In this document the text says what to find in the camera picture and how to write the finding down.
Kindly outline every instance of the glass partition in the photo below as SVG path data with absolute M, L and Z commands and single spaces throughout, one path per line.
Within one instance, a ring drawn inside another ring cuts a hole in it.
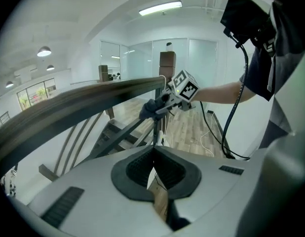
M 128 79 L 152 77 L 152 42 L 146 42 L 129 47 L 128 53 Z M 151 92 L 147 92 L 140 98 L 150 99 Z
M 189 42 L 189 66 L 187 71 L 197 79 L 201 88 L 214 86 L 217 60 L 217 42 L 191 39 Z
M 128 77 L 128 47 L 127 46 L 124 46 L 124 45 L 121 45 L 120 46 L 120 60 L 119 60 L 119 63 L 120 63 L 120 77 L 121 77 L 121 80 L 128 80 L 129 77 Z
M 120 79 L 119 45 L 101 41 L 101 65 L 108 66 L 109 80 Z

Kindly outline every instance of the black cable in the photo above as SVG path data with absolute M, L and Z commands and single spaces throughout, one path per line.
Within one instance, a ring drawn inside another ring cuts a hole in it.
M 156 179 L 158 185 L 161 186 L 165 191 L 167 191 L 167 190 L 158 182 L 158 179 L 157 179 L 156 175 L 157 175 L 157 172 L 154 174 L 154 178 Z
M 221 142 L 218 140 L 218 138 L 215 136 L 215 134 L 213 133 L 213 131 L 212 131 L 211 127 L 210 127 L 210 125 L 209 125 L 208 122 L 206 121 L 203 103 L 200 102 L 200 104 L 201 104 L 201 108 L 202 108 L 202 112 L 203 112 L 203 118 L 204 118 L 204 121 L 205 121 L 205 123 L 206 123 L 208 129 L 210 130 L 210 132 L 211 132 L 211 134 L 213 135 L 213 137 L 217 140 L 217 142 L 221 145 L 222 143 L 221 143 Z M 227 148 L 226 146 L 224 146 L 224 148 L 227 149 L 229 152 L 231 152 L 231 153 L 233 153 L 233 154 L 239 156 L 238 154 L 236 154 L 235 152 L 233 152 L 232 150 L 230 150 L 230 149 Z
M 230 37 L 234 42 L 236 42 L 236 44 L 238 44 L 238 41 L 237 41 L 233 36 L 229 35 L 229 37 Z M 221 144 L 224 155 L 225 155 L 226 157 L 230 158 L 231 154 L 227 154 L 227 153 L 225 152 L 225 149 L 227 149 L 229 152 L 233 153 L 234 155 L 236 155 L 236 156 L 238 156 L 238 157 L 241 157 L 241 158 L 244 158 L 245 160 L 249 160 L 250 157 L 243 157 L 243 156 L 240 156 L 240 155 L 236 154 L 235 152 L 233 152 L 232 150 L 230 150 L 229 148 L 225 147 L 225 145 L 224 145 L 225 139 L 226 139 L 227 130 L 228 130 L 228 127 L 229 127 L 229 124 L 230 124 L 231 119 L 232 119 L 232 117 L 233 117 L 233 115 L 234 115 L 234 113 L 235 113 L 235 111 L 236 111 L 236 109 L 237 109 L 237 106 L 238 106 L 239 102 L 240 102 L 240 98 L 241 98 L 243 89 L 244 89 L 244 87 L 245 87 L 245 82 L 246 82 L 246 78 L 247 78 L 247 74 L 248 74 L 248 55 L 247 55 L 247 52 L 246 52 L 245 48 L 243 47 L 243 45 L 240 45 L 239 47 L 240 47 L 240 49 L 242 50 L 242 52 L 244 53 L 244 56 L 245 56 L 245 73 L 244 73 L 244 77 L 243 77 L 243 80 L 242 80 L 242 83 L 241 83 L 239 95 L 238 95 L 238 97 L 237 97 L 237 99 L 236 99 L 236 101 L 235 101 L 235 104 L 234 104 L 234 106 L 233 106 L 233 108 L 232 108 L 232 110 L 231 110 L 231 112 L 230 112 L 230 114 L 229 114 L 229 117 L 228 117 L 227 121 L 226 121 L 226 124 L 225 124 L 225 127 L 224 127 L 224 131 L 223 131 L 223 135 L 222 135 L 222 142 L 220 142 L 220 141 L 217 139 L 217 137 L 214 135 L 213 131 L 211 130 L 210 126 L 208 125 L 208 123 L 207 123 L 207 121 L 206 121 L 206 118 L 205 118 L 205 113 L 204 113 L 204 108 L 203 108 L 202 102 L 200 102 L 200 104 L 201 104 L 201 108 L 202 108 L 202 112 L 203 112 L 204 121 L 205 121 L 206 125 L 208 126 L 208 129 L 210 130 L 211 134 L 212 134 L 212 135 L 214 136 L 214 138 L 218 141 L 218 143 Z
M 236 42 L 236 45 L 238 45 L 238 41 L 237 41 L 233 36 L 229 35 L 229 37 L 230 37 L 234 42 Z M 244 73 L 244 77 L 243 77 L 243 80 L 242 80 L 242 83 L 241 83 L 241 87 L 240 87 L 240 91 L 239 91 L 238 97 L 237 97 L 237 99 L 236 99 L 235 104 L 234 104 L 233 107 L 232 107 L 232 110 L 231 110 L 231 112 L 230 112 L 230 114 L 229 114 L 229 117 L 228 117 L 228 119 L 227 119 L 227 121 L 226 121 L 226 124 L 225 124 L 225 127 L 224 127 L 223 136 L 222 136 L 222 145 L 223 145 L 224 142 L 225 142 L 227 130 L 228 130 L 229 124 L 230 124 L 230 122 L 231 122 L 231 119 L 232 119 L 233 115 L 235 114 L 235 111 L 236 111 L 236 109 L 237 109 L 237 106 L 238 106 L 238 104 L 239 104 L 239 102 L 240 102 L 240 98 L 241 98 L 243 89 L 244 89 L 244 87 L 245 87 L 245 82 L 246 82 L 247 74 L 248 74 L 248 63 L 249 63 L 249 61 L 248 61 L 248 55 L 247 55 L 247 52 L 246 52 L 245 48 L 243 47 L 243 45 L 240 45 L 239 47 L 240 47 L 240 49 L 242 50 L 242 52 L 243 52 L 243 54 L 244 54 L 244 56 L 245 56 L 245 73 Z M 239 157 L 241 157 L 241 158 L 245 158 L 245 159 L 248 159 L 248 158 L 249 158 L 249 157 L 243 157 L 243 156 L 240 156 L 240 155 L 237 155 L 237 156 L 239 156 Z

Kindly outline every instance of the staircase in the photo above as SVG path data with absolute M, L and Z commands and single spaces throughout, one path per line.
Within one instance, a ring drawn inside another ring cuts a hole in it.
M 123 123 L 117 121 L 116 119 L 110 120 L 106 127 L 104 128 L 103 132 L 99 136 L 98 141 L 96 142 L 94 149 L 102 146 L 105 142 L 110 140 L 115 134 L 120 132 L 122 129 L 124 129 L 126 125 Z M 109 152 L 109 155 L 114 154 L 116 152 L 124 151 L 127 149 L 130 149 L 134 146 L 136 141 L 142 136 L 142 134 L 136 130 L 132 131 L 130 134 L 127 135 L 127 137 L 122 140 L 120 143 L 118 143 L 113 150 Z M 153 141 L 153 134 L 150 133 L 147 138 L 140 142 L 138 147 L 145 146 L 151 144 Z

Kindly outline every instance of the gray shirt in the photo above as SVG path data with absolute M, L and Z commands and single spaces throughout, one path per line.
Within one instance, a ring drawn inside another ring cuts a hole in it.
M 288 17 L 285 8 L 273 3 L 270 15 L 276 28 L 275 55 L 271 58 L 263 48 L 256 48 L 245 84 L 251 91 L 268 101 L 291 76 L 305 51 L 303 31 L 291 17 Z M 260 148 L 268 147 L 272 141 L 287 135 L 290 131 L 287 118 L 275 97 Z

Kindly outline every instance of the ceiling light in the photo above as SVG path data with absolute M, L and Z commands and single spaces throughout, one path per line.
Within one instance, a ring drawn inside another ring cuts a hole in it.
M 181 8 L 181 7 L 182 7 L 181 1 L 168 2 L 168 3 L 159 4 L 159 5 L 144 9 L 144 10 L 140 10 L 139 14 L 141 14 L 142 16 L 145 16 L 147 14 L 154 13 L 157 11 L 164 11 L 164 10 Z
M 53 65 L 48 65 L 48 67 L 47 67 L 47 71 L 50 71 L 50 70 L 53 70 L 53 69 L 55 69 L 55 67 L 53 66 Z
M 50 55 L 52 51 L 48 46 L 42 46 L 38 51 L 38 57 L 44 57 Z
M 5 87 L 6 87 L 6 88 L 10 88 L 10 87 L 12 87 L 13 85 L 14 85 L 13 82 L 8 81 L 8 82 L 6 83 L 6 85 L 5 85 Z
M 127 51 L 126 53 L 124 54 L 127 54 L 127 53 L 132 53 L 132 52 L 135 52 L 135 50 L 130 50 L 130 51 Z

